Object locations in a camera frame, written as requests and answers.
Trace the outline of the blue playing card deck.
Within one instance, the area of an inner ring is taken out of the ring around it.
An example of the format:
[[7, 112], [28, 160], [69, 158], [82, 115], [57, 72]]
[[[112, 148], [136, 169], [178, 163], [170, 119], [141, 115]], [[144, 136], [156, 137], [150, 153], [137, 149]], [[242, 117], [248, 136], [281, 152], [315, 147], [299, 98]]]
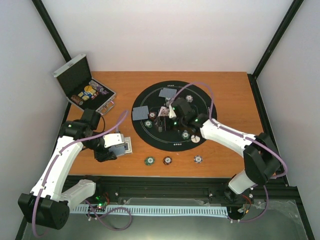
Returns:
[[124, 145], [122, 146], [111, 146], [109, 148], [110, 152], [113, 152], [115, 154], [116, 157], [121, 157], [125, 154], [126, 152], [126, 148]]

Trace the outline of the blue chip top mat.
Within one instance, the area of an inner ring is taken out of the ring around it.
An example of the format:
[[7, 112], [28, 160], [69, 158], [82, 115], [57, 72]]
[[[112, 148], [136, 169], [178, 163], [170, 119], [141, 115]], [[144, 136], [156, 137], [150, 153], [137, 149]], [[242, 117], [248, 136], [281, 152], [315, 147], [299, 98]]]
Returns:
[[185, 99], [186, 99], [186, 101], [187, 101], [188, 103], [192, 103], [193, 100], [194, 100], [192, 95], [187, 95], [187, 96], [185, 97]]

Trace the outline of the white dealer button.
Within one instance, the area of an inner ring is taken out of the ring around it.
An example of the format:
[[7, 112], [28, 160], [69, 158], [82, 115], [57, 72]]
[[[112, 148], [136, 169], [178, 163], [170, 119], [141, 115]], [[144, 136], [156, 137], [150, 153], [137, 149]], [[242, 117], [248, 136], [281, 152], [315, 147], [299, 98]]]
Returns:
[[201, 138], [200, 138], [199, 136], [197, 136], [197, 135], [192, 135], [192, 136], [190, 137], [190, 140], [191, 140], [193, 143], [197, 144], [197, 143], [200, 142]]

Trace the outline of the dealt card top mat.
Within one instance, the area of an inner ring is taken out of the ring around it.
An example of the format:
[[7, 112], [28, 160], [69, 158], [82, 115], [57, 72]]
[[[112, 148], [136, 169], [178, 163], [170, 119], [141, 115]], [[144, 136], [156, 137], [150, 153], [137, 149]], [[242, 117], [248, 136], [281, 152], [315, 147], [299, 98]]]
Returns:
[[174, 88], [162, 88], [158, 94], [159, 97], [161, 98], [168, 98], [171, 99], [173, 98], [177, 93], [177, 90]]

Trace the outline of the dealt card mat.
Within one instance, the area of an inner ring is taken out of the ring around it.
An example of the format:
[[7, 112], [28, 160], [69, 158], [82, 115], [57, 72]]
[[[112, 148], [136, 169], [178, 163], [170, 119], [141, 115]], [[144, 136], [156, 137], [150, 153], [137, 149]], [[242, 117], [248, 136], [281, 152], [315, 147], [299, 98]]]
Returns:
[[147, 105], [134, 107], [132, 109], [132, 120], [133, 121], [140, 121], [146, 120], [149, 118], [149, 108]]
[[173, 98], [177, 93], [177, 90], [174, 88], [162, 88], [158, 94], [159, 97], [161, 98], [168, 98], [171, 99]]

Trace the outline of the red chip mat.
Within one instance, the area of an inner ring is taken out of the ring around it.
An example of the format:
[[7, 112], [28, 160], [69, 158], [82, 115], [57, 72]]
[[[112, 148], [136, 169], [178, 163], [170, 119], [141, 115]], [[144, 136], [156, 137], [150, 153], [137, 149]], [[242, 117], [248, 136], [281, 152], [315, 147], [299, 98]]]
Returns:
[[154, 120], [157, 117], [157, 114], [155, 112], [150, 112], [148, 116], [151, 120]]

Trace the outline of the blue white poker chip stack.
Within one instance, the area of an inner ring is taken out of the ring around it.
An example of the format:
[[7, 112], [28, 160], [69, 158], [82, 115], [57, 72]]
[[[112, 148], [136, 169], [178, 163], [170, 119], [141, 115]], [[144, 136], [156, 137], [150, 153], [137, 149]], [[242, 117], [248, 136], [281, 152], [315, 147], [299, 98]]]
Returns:
[[196, 155], [194, 157], [194, 162], [197, 163], [197, 164], [200, 164], [200, 163], [203, 162], [203, 158], [200, 155]]

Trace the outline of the red brown poker chip stack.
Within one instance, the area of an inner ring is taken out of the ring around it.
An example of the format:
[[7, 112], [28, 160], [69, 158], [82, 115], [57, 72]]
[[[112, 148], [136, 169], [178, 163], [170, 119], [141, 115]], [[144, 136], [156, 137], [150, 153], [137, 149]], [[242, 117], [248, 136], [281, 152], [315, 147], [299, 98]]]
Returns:
[[166, 166], [170, 165], [172, 163], [172, 161], [173, 161], [172, 158], [169, 157], [169, 156], [166, 156], [166, 157], [163, 158], [163, 164], [166, 165]]

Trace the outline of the green poker chip stack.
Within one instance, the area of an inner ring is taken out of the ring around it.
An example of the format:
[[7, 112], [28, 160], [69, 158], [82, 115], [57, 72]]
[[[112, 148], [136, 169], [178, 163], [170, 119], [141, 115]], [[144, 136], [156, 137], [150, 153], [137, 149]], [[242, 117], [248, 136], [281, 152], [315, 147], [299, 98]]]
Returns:
[[155, 163], [155, 158], [152, 156], [148, 156], [145, 160], [144, 160], [144, 164], [146, 166], [151, 166]]

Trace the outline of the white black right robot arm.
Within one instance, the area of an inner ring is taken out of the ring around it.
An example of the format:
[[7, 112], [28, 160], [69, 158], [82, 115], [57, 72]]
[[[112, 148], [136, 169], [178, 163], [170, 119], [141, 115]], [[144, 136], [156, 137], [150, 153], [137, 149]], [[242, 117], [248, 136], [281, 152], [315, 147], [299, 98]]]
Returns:
[[161, 110], [154, 124], [159, 132], [184, 130], [190, 135], [219, 143], [243, 158], [244, 169], [230, 179], [224, 190], [224, 197], [231, 203], [249, 188], [264, 185], [275, 178], [281, 166], [280, 156], [267, 134], [254, 135], [235, 130], [218, 122], [211, 113], [197, 113], [182, 98]]

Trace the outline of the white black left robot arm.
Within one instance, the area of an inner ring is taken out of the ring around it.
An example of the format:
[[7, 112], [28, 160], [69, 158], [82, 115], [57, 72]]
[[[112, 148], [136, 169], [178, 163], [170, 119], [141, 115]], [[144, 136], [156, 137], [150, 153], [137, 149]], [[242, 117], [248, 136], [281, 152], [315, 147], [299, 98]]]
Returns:
[[116, 155], [109, 149], [124, 144], [125, 138], [119, 133], [118, 124], [102, 133], [96, 131], [101, 117], [100, 113], [85, 109], [80, 119], [63, 123], [43, 174], [30, 193], [20, 195], [18, 206], [32, 225], [35, 236], [39, 235], [36, 226], [60, 230], [66, 224], [70, 211], [81, 202], [87, 198], [95, 202], [103, 198], [104, 188], [90, 179], [81, 179], [63, 191], [68, 173], [83, 148], [114, 159]]

